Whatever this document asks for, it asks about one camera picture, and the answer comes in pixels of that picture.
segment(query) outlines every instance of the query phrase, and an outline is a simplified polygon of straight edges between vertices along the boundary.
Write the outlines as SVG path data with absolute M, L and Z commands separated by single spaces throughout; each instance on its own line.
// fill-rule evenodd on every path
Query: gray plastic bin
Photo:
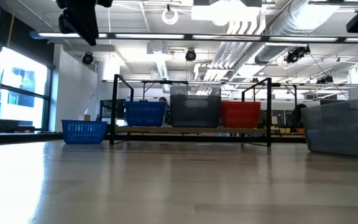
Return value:
M 170 89 L 172 126 L 219 126 L 221 110 L 220 87 L 172 86 Z
M 358 100 L 302 109 L 310 151 L 358 156 Z

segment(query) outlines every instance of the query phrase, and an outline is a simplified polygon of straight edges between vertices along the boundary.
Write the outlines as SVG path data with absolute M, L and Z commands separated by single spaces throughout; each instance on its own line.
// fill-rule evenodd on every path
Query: shelving rack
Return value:
M 122 76 L 115 75 L 113 81 L 112 91 L 112 108 L 111 108 L 111 121 L 114 124 L 116 120 L 116 101 L 118 82 L 121 81 L 131 90 L 130 101 L 134 100 L 134 89 L 126 82 Z M 171 80 L 145 80 L 142 81 L 143 85 L 143 97 L 145 95 L 146 83 L 160 83 L 160 84 L 174 84 L 181 83 L 188 86 L 186 81 L 171 81 Z M 243 142 L 243 143 L 266 143 L 265 146 L 270 147 L 272 145 L 272 79 L 266 78 L 261 82 L 255 83 L 250 88 L 242 92 L 242 101 L 245 101 L 244 94 L 246 91 L 255 89 L 258 85 L 267 86 L 267 128 L 166 128 L 166 127 L 116 127 L 110 125 L 110 144 L 114 144 L 114 141 L 180 141 L 180 142 Z M 235 136 L 202 136 L 199 133 L 233 133 L 241 134 L 240 137 Z M 259 137 L 248 137 L 245 134 L 261 134 Z

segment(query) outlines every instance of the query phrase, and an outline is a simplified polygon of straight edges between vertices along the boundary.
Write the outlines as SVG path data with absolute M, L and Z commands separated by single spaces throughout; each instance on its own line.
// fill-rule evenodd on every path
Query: wooden floor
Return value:
M 4 145 L 0 223 L 355 224 L 358 158 L 306 144 Z

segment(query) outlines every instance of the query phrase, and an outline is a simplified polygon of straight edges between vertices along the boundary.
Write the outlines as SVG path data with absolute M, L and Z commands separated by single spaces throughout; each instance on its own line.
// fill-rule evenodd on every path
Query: person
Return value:
M 290 127 L 292 129 L 303 128 L 301 109 L 306 107 L 307 107 L 306 105 L 301 103 L 297 105 L 295 109 L 292 111 L 292 118 L 290 123 Z
M 158 99 L 158 102 L 167 104 L 167 110 L 165 111 L 165 124 L 172 125 L 171 108 L 169 107 L 167 99 L 165 97 L 160 97 L 160 99 Z

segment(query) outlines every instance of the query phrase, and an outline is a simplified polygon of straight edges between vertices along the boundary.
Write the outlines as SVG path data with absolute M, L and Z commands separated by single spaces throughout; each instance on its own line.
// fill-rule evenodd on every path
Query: blue plastic basket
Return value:
M 104 139 L 107 122 L 62 120 L 66 144 L 99 144 Z
M 128 126 L 162 126 L 166 103 L 125 102 L 125 120 Z

